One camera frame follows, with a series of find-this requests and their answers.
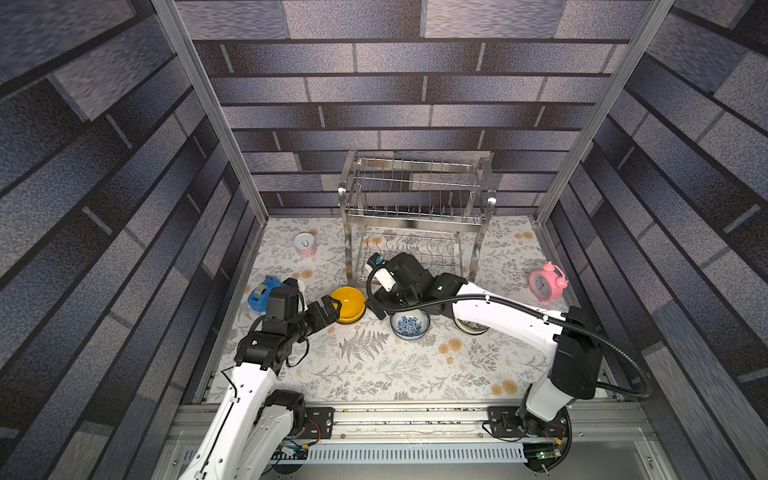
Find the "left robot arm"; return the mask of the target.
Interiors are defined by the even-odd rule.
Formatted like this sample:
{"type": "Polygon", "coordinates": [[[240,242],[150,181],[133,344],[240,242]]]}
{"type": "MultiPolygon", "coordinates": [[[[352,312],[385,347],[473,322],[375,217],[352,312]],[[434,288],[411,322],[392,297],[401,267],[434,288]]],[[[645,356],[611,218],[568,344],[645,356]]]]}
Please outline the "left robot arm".
{"type": "Polygon", "coordinates": [[[238,343],[223,372],[229,389],[183,479],[258,479],[283,440],[305,424],[298,392],[275,387],[293,346],[336,323],[342,303],[330,296],[306,304],[296,283],[274,288],[266,312],[238,343]]]}

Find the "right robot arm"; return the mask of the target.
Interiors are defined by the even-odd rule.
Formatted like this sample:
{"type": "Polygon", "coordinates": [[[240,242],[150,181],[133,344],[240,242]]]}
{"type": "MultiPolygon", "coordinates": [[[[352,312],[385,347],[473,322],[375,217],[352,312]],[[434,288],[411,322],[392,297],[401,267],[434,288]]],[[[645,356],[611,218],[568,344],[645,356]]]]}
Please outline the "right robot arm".
{"type": "Polygon", "coordinates": [[[423,310],[479,324],[543,353],[550,366],[526,391],[517,411],[521,421],[552,421],[566,406],[595,397],[603,352],[578,308],[558,312],[521,304],[452,273],[434,276],[407,253],[390,260],[375,253],[366,272],[367,303],[380,318],[423,310]]]}

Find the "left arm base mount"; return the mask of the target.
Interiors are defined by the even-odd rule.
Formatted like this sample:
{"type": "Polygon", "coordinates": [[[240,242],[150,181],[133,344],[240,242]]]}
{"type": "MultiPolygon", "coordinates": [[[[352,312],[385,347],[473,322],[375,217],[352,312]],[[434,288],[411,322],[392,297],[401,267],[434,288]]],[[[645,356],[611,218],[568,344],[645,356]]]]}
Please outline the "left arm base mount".
{"type": "Polygon", "coordinates": [[[313,443],[332,437],[335,409],[332,407],[308,407],[304,423],[294,426],[288,439],[298,443],[313,443]]]}

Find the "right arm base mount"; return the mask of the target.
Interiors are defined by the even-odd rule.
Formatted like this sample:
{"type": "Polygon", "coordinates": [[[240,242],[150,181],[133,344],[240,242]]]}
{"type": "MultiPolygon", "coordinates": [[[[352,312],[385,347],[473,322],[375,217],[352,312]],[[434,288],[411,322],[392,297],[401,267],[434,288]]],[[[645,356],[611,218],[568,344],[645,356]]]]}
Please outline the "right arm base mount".
{"type": "Polygon", "coordinates": [[[518,413],[518,406],[491,406],[487,408],[487,429],[495,438],[557,438],[565,439],[570,433],[570,420],[566,408],[552,421],[545,422],[533,415],[518,413]]]}

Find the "yellow bowl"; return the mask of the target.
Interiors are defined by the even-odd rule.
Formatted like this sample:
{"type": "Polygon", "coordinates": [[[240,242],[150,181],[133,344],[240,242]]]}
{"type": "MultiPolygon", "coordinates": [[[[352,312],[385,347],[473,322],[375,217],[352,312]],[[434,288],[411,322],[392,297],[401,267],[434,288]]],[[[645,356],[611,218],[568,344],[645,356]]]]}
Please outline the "yellow bowl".
{"type": "Polygon", "coordinates": [[[357,322],[366,311],[365,297],[360,290],[354,287],[340,287],[331,294],[331,297],[341,303],[338,320],[341,324],[357,322]]]}

